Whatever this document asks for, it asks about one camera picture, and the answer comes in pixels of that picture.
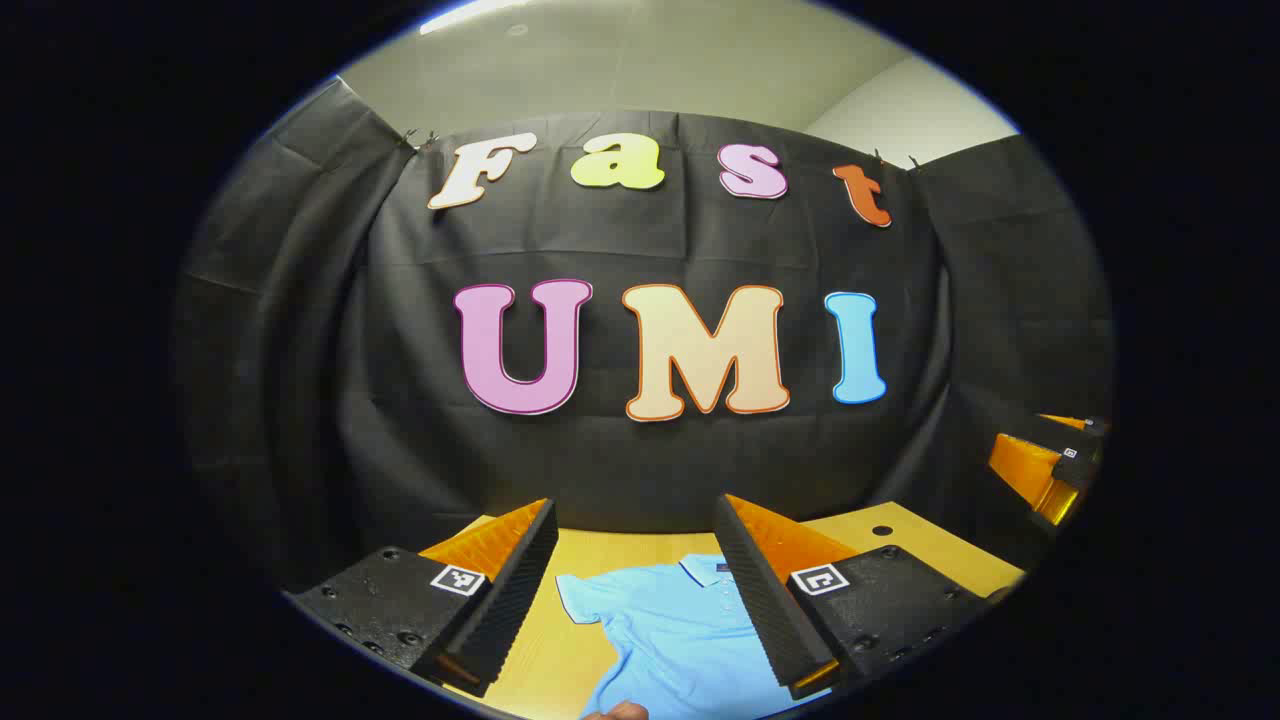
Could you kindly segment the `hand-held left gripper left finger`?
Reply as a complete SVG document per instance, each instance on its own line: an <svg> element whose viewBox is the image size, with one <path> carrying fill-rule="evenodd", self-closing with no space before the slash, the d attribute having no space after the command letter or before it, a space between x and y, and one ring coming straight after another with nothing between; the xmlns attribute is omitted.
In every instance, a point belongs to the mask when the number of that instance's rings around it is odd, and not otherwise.
<svg viewBox="0 0 1280 720"><path fill-rule="evenodd" d="M291 597L369 653L483 697L557 541L556 502L540 498L426 550L378 548Z"/></svg>

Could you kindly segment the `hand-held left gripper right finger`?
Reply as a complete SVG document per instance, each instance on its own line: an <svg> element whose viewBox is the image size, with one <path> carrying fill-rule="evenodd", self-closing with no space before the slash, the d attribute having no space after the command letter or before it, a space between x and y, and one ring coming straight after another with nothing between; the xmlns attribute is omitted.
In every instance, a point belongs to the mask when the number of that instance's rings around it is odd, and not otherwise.
<svg viewBox="0 0 1280 720"><path fill-rule="evenodd" d="M794 700L860 691L988 612L978 594L897 544L856 551L732 495L716 538L776 680Z"/></svg>

